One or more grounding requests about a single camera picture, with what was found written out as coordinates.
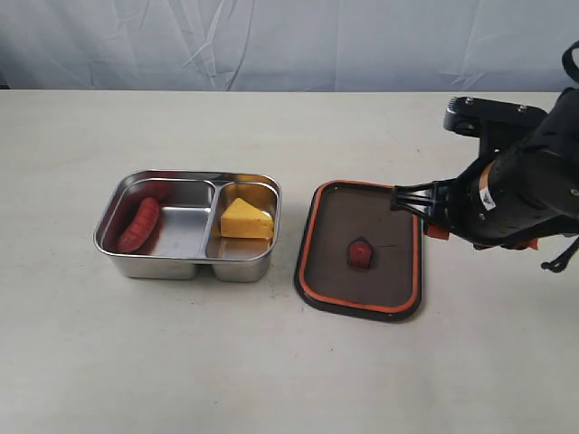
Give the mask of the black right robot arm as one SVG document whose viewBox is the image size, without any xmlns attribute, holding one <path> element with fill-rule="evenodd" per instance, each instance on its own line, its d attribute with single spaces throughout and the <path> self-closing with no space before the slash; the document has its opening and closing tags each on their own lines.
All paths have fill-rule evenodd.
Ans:
<svg viewBox="0 0 579 434">
<path fill-rule="evenodd" d="M 421 218 L 433 237 L 454 234 L 479 249 L 578 232 L 576 89 L 550 111 L 457 97 L 443 126 L 477 138 L 478 157 L 454 178 L 396 186 L 392 209 Z"/>
</svg>

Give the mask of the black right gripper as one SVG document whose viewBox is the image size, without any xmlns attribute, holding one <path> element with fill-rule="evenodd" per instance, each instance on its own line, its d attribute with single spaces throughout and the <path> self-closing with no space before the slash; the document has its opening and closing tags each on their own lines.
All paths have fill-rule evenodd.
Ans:
<svg viewBox="0 0 579 434">
<path fill-rule="evenodd" d="M 532 156 L 481 156 L 449 180 L 396 185 L 390 209 L 424 221 L 423 233 L 447 241 L 451 233 L 433 224 L 455 224 L 455 233 L 478 249 L 538 250 L 536 227 L 543 222 L 543 203 L 533 191 Z"/>
</svg>

